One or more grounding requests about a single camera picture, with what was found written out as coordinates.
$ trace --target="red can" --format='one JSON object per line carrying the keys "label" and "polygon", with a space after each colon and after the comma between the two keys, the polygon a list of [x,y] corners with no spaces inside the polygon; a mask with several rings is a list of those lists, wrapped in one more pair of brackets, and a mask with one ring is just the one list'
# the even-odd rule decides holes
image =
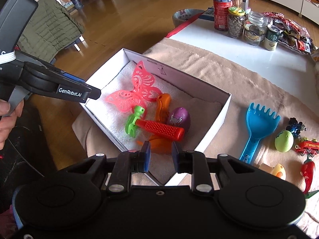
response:
{"label": "red can", "polygon": [[232,6],[232,0],[213,0],[214,1],[214,17],[215,29],[228,31],[227,15],[228,8]]}

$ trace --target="red strap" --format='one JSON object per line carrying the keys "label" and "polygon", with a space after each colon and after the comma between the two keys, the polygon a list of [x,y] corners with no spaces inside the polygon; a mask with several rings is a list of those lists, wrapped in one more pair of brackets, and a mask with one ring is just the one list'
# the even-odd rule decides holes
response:
{"label": "red strap", "polygon": [[176,33],[179,33],[183,28],[187,27],[188,25],[190,25],[191,23],[193,23],[194,21],[196,21],[198,19],[198,17],[200,15],[202,15],[203,13],[198,13],[195,14],[193,17],[191,17],[189,20],[183,22],[181,25],[179,25],[178,27],[176,27],[175,29],[173,29],[170,33],[168,33],[166,35],[167,38],[175,35]]}

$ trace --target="starbucks can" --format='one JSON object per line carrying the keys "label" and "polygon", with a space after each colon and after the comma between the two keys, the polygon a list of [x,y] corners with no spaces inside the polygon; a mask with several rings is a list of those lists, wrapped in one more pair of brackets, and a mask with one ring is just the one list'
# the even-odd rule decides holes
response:
{"label": "starbucks can", "polygon": [[267,25],[266,36],[264,39],[265,49],[268,49],[269,51],[274,51],[276,49],[280,32],[280,29],[276,26],[271,24]]}

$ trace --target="purple egg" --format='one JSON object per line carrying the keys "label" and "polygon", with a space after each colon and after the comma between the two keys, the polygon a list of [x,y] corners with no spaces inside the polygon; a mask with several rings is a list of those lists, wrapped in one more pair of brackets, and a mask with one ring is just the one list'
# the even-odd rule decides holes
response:
{"label": "purple egg", "polygon": [[179,107],[173,110],[167,120],[167,124],[185,129],[185,133],[190,127],[190,115],[187,109]]}

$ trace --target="wooden floor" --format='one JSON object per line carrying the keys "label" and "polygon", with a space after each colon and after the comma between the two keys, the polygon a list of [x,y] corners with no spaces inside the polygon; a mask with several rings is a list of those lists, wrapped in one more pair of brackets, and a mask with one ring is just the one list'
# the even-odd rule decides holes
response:
{"label": "wooden floor", "polygon": [[[73,15],[86,28],[87,47],[81,52],[69,48],[58,53],[55,66],[87,80],[122,47],[143,53],[159,42],[174,26],[172,15],[184,8],[206,10],[213,0],[89,0]],[[253,11],[276,11],[308,29],[319,46],[319,26],[268,0],[249,0]],[[56,166],[64,168],[86,157],[72,130],[82,111],[77,103],[33,95]]]}

